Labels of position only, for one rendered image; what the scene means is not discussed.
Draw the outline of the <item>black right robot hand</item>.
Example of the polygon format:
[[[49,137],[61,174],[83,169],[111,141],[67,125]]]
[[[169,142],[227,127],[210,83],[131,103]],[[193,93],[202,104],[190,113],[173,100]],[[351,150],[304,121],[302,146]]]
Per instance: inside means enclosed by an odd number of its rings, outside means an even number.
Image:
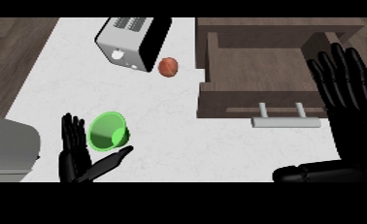
[[[367,183],[367,66],[355,48],[332,43],[332,56],[307,61],[330,122],[339,160],[289,166],[276,182]]]

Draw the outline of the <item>brown wooden cabinet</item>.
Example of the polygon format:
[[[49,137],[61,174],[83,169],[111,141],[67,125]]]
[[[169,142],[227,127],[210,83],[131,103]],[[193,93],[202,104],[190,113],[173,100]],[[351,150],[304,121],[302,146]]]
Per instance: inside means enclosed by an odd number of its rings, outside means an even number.
[[[197,17],[197,68],[206,67],[209,33],[221,48],[299,48],[314,33],[336,33],[344,43],[364,26],[361,17]]]

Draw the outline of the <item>grey appliance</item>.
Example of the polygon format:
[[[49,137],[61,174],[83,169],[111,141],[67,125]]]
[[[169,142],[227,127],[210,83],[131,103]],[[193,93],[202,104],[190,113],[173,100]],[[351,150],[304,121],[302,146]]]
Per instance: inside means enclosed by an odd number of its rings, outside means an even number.
[[[14,120],[0,118],[0,182],[21,182],[39,158],[37,130]]]

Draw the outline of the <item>open brown wooden drawer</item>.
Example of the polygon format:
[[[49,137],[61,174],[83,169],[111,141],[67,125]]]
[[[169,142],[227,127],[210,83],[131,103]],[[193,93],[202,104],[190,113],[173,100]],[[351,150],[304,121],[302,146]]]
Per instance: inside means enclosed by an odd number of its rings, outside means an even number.
[[[206,81],[200,83],[200,118],[250,118],[259,104],[273,117],[305,114],[324,117],[321,100],[307,60],[339,41],[332,32],[311,35],[299,48],[222,48],[218,34],[206,36]]]

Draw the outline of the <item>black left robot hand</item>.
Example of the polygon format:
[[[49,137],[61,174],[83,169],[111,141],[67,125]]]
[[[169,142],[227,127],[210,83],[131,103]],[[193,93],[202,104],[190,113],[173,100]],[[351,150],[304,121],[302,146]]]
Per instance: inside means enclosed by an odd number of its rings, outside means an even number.
[[[85,120],[67,113],[62,116],[64,150],[60,154],[61,182],[92,182],[114,170],[134,150],[129,145],[119,152],[92,163],[86,143]]]

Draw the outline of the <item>green cup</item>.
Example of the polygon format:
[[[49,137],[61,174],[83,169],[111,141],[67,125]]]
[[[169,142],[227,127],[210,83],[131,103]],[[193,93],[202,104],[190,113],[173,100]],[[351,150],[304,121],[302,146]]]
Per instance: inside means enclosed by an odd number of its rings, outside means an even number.
[[[128,144],[131,137],[126,120],[119,112],[104,112],[94,120],[88,142],[97,151],[108,151]]]

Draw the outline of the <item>reddish brown round fruit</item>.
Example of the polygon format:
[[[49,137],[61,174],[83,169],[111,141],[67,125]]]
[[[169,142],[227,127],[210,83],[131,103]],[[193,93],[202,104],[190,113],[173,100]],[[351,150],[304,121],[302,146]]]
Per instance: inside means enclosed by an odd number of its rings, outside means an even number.
[[[165,77],[172,78],[178,73],[178,61],[172,57],[165,58],[160,61],[159,70]]]

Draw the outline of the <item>silver toaster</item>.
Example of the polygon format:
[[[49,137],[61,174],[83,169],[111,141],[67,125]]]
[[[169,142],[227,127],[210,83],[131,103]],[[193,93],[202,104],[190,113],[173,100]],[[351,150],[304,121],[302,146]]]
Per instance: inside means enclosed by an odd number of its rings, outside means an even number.
[[[151,72],[171,24],[171,17],[110,17],[95,38],[110,62]]]

